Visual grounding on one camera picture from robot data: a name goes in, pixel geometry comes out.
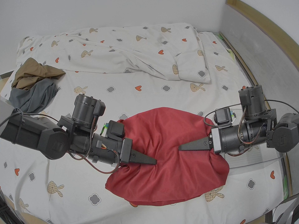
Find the wrinkled fabric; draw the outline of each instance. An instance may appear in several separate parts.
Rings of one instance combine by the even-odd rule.
[[[28,90],[40,80],[45,78],[59,79],[63,74],[65,74],[63,70],[49,65],[42,65],[30,57],[16,72],[11,87]]]
[[[44,110],[58,89],[52,79],[43,79],[29,90],[12,88],[9,101],[25,113],[39,113]]]
[[[132,148],[157,159],[157,165],[129,163],[107,180],[106,189],[134,205],[163,206],[183,202],[225,185],[228,163],[211,151],[179,151],[206,137],[203,117],[172,108],[157,108],[119,122]]]

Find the red fabric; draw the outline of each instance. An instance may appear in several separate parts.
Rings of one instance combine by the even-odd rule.
[[[198,197],[225,185],[228,163],[211,151],[179,151],[178,146],[206,137],[203,117],[157,108],[119,122],[132,148],[157,159],[157,165],[129,163],[107,180],[106,189],[134,205],[163,206]]]

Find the mattress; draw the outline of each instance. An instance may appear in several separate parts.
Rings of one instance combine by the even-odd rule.
[[[198,37],[204,52],[205,72],[209,73],[211,80],[208,83],[166,80],[140,68],[128,69],[127,72],[124,70],[123,73],[87,72],[90,65],[79,67],[68,60],[55,64],[49,62],[55,55],[45,54],[49,55],[45,58],[38,53],[36,57],[33,56],[38,62],[45,60],[48,65],[58,68],[67,66],[64,77],[55,81],[59,91],[43,114],[56,119],[61,115],[70,116],[78,93],[101,99],[106,104],[105,114],[99,118],[99,126],[109,120],[126,119],[157,107],[171,107],[203,116],[216,108],[239,103],[237,91],[244,85],[248,86],[249,82],[234,57],[214,34],[199,32]],[[28,41],[28,49],[31,42],[39,43],[34,39]],[[17,68],[25,61],[20,47]],[[200,72],[204,68],[200,66],[194,69]],[[1,92],[6,99],[9,98],[15,72]],[[14,202],[18,211],[32,214],[50,224],[239,224],[261,216],[283,200],[279,161],[263,169],[229,175],[226,185],[186,202],[135,208],[106,190],[108,175],[98,173],[85,161],[73,160],[68,155],[58,160],[48,160],[38,151],[12,145],[5,140],[0,140],[0,144],[2,191]],[[95,166],[103,171],[113,169],[103,163]],[[50,183],[57,192],[47,191]]]

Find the pile of clothes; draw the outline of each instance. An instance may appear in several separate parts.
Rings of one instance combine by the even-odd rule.
[[[58,92],[53,79],[59,79],[64,74],[61,69],[28,58],[16,72],[9,101],[24,113],[39,113]]]

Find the wooden bed frame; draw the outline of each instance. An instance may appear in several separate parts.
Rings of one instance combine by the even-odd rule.
[[[241,62],[253,84],[261,84],[267,99],[282,100],[294,107],[299,97],[299,45],[278,25],[240,0],[226,0],[220,34]],[[281,103],[277,118],[294,111]],[[299,193],[299,145],[282,163],[289,196]]]

